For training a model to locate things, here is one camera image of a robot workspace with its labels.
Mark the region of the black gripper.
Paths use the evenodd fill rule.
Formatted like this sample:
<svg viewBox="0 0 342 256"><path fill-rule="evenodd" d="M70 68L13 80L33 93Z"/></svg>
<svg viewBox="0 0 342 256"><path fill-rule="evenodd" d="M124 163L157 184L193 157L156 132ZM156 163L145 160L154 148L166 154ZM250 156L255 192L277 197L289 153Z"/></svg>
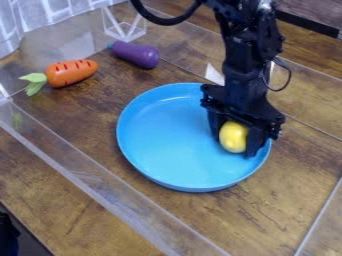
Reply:
<svg viewBox="0 0 342 256"><path fill-rule="evenodd" d="M256 155L268 138L276 139L284 115L267 100L271 65L248 74L228 74L222 85L202 84L200 105L206 110L210 135L218 140L225 121L234 121L248 128L246 158Z"/></svg>

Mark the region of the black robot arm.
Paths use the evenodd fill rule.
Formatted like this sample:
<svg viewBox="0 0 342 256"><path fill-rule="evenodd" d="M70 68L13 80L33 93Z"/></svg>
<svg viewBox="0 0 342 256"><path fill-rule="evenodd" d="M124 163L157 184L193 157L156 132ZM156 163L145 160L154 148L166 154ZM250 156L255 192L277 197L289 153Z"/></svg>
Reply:
<svg viewBox="0 0 342 256"><path fill-rule="evenodd" d="M246 127L244 156L279 136L284 115L267 100L271 61L281 50L272 0L201 0L213 10L225 57L224 84L200 86L213 136L226 121Z"/></svg>

